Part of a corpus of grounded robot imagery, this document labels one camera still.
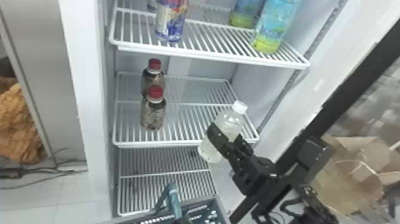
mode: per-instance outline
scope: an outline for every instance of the white bottle cap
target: white bottle cap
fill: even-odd
[[[244,102],[237,100],[233,103],[232,109],[238,114],[245,114],[247,105]]]

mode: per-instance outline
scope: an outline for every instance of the cardboard box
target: cardboard box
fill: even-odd
[[[384,186],[400,181],[400,155],[381,139],[330,135],[322,139],[336,150],[311,183],[325,205],[351,214],[381,199]]]

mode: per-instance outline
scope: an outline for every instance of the green bottle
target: green bottle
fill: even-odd
[[[229,25],[251,29],[255,16],[264,0],[237,0],[235,8],[229,14]]]
[[[255,27],[250,44],[258,51],[277,51],[302,0],[268,0]]]

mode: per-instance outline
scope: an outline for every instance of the red bottle cap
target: red bottle cap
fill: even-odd
[[[148,68],[152,70],[161,70],[161,61],[157,58],[151,58],[149,60]]]
[[[150,86],[147,93],[153,99],[161,99],[163,97],[163,89],[160,86]]]

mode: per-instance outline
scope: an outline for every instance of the teal handle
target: teal handle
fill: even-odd
[[[161,197],[155,204],[154,208],[155,214],[161,211],[162,209],[161,206],[163,205],[164,200],[167,200],[167,205],[175,215],[175,219],[180,219],[183,215],[182,215],[182,208],[179,203],[178,190],[176,188],[175,183],[169,183],[167,186],[165,186],[161,194]]]

